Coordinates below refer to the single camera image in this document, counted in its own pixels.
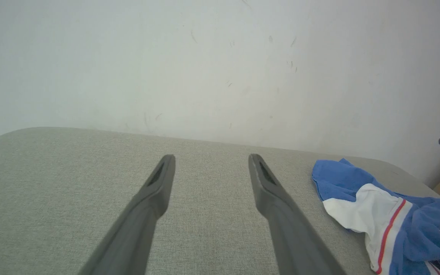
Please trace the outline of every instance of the garment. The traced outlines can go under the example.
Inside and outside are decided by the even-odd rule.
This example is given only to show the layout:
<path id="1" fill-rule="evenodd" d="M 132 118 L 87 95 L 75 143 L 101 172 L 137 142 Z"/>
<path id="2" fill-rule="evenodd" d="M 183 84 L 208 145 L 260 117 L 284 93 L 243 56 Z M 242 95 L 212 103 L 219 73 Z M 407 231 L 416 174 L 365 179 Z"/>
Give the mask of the garment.
<path id="1" fill-rule="evenodd" d="M 440 275 L 440 198 L 392 192 L 345 159 L 318 160 L 312 178 L 327 213 L 365 233 L 377 274 Z"/>

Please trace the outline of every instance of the gray fabric surface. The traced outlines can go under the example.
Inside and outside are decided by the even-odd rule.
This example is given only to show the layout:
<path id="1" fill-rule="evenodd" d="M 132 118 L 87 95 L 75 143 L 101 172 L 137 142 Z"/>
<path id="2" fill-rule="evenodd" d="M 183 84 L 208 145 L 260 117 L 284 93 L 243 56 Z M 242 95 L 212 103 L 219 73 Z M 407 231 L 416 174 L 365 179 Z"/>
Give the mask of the gray fabric surface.
<path id="1" fill-rule="evenodd" d="M 317 159 L 340 156 L 70 128 L 0 136 L 0 274 L 76 273 L 165 154 L 176 155 L 176 176 L 148 274 L 278 273 L 250 153 L 263 156 L 347 274 L 373 274 L 364 236 L 325 213 L 311 180 Z M 396 192 L 437 196 L 391 164 L 347 159 Z"/>

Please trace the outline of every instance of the red stripe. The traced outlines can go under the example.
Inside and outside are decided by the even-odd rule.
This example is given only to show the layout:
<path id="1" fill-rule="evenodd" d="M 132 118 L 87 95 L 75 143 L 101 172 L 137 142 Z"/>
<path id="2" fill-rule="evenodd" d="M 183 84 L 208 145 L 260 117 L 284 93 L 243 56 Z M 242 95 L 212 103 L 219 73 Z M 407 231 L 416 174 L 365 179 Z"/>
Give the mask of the red stripe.
<path id="1" fill-rule="evenodd" d="M 439 270 L 432 263 L 429 263 L 429 264 L 432 266 L 432 268 L 434 268 L 435 272 L 437 272 L 437 274 L 440 275 Z"/>
<path id="2" fill-rule="evenodd" d="M 391 217 L 390 224 L 385 229 L 385 233 L 383 235 L 383 240 L 381 240 L 381 249 L 379 251 L 379 257 L 378 257 L 379 268 L 376 271 L 376 274 L 381 273 L 381 261 L 383 260 L 383 254 L 385 253 L 386 238 L 388 237 L 388 233 L 390 232 L 390 229 L 393 226 L 393 222 L 395 221 L 396 217 L 398 216 L 398 213 L 400 213 L 400 210 L 402 210 L 402 207 L 405 205 L 405 202 L 406 202 L 406 200 L 403 200 L 402 204 L 396 209 L 395 213 L 393 213 L 393 217 Z"/>

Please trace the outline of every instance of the gray couch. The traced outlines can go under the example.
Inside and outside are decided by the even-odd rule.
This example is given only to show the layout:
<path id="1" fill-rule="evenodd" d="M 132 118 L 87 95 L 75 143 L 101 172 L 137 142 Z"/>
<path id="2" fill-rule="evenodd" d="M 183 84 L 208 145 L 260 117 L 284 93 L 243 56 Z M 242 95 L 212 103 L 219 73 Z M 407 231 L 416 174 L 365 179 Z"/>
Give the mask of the gray couch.
<path id="1" fill-rule="evenodd" d="M 311 169 L 340 155 L 70 128 L 0 136 L 0 274 L 78 272 L 165 154 L 176 156 L 169 208 L 157 223 L 148 274 L 276 274 L 257 211 L 248 156 L 262 155 L 348 275 L 374 274 L 364 235 L 324 211 Z M 346 157 L 389 189 L 438 195 L 402 169 Z"/>

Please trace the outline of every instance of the white wall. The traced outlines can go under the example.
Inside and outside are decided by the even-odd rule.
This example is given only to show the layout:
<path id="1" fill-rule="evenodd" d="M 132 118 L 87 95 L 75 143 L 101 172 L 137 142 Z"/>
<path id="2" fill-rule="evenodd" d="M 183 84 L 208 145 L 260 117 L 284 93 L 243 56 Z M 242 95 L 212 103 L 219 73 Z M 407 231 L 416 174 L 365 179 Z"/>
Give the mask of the white wall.
<path id="1" fill-rule="evenodd" d="M 440 1 L 0 0 L 0 134 L 34 126 L 359 155 L 433 184 Z"/>

